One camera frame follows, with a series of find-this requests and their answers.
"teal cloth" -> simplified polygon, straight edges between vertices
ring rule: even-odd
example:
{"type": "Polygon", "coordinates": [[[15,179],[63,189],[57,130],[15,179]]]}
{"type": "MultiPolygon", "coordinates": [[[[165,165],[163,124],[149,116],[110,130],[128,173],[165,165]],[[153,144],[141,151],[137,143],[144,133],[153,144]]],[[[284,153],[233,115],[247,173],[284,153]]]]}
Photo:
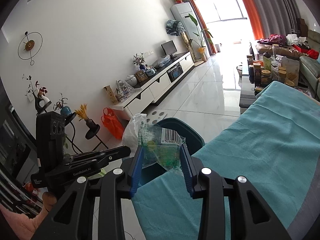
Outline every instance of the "teal cloth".
{"type": "MultiPolygon", "coordinates": [[[[193,156],[223,177],[246,176],[288,228],[310,187],[319,146],[320,106],[298,90],[273,82],[236,122],[193,156]]],[[[190,198],[181,175],[163,174],[140,187],[132,202],[147,240],[197,239],[202,200],[190,198]]]]}

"blue vase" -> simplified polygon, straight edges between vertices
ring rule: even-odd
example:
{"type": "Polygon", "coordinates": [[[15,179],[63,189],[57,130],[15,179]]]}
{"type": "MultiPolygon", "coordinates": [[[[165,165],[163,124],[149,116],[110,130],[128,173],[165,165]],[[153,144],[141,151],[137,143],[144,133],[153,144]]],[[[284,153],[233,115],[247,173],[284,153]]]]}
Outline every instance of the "blue vase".
{"type": "Polygon", "coordinates": [[[69,106],[63,106],[60,110],[60,114],[67,117],[72,114],[72,111],[69,106]]]}

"pile of clothes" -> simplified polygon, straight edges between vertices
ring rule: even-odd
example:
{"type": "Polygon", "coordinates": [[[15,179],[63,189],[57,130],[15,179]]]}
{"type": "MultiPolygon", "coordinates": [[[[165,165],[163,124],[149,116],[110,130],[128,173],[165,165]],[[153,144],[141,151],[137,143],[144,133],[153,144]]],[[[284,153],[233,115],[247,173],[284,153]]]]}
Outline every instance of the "pile of clothes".
{"type": "Polygon", "coordinates": [[[287,37],[281,34],[271,34],[269,38],[260,39],[260,44],[273,45],[278,44],[279,46],[293,46],[296,50],[306,53],[313,59],[318,59],[319,52],[314,49],[310,49],[308,40],[306,37],[298,37],[296,34],[288,34],[287,37]]]}

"gray curtain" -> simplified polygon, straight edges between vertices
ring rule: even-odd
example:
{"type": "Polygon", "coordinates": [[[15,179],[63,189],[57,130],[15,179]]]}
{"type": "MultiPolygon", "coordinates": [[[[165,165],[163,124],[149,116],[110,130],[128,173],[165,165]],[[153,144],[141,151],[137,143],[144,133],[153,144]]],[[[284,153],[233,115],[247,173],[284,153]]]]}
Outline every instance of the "gray curtain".
{"type": "Polygon", "coordinates": [[[261,17],[265,38],[270,34],[297,33],[300,13],[295,0],[254,0],[261,17]]]}

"picture frame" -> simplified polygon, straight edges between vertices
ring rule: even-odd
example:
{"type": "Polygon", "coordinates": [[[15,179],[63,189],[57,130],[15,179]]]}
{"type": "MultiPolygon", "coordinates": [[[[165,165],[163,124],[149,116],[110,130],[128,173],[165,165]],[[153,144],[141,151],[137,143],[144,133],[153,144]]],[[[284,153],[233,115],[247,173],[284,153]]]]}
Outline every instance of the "picture frame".
{"type": "Polygon", "coordinates": [[[148,78],[148,76],[143,70],[137,71],[134,75],[136,76],[139,82],[142,82],[148,78]]]}

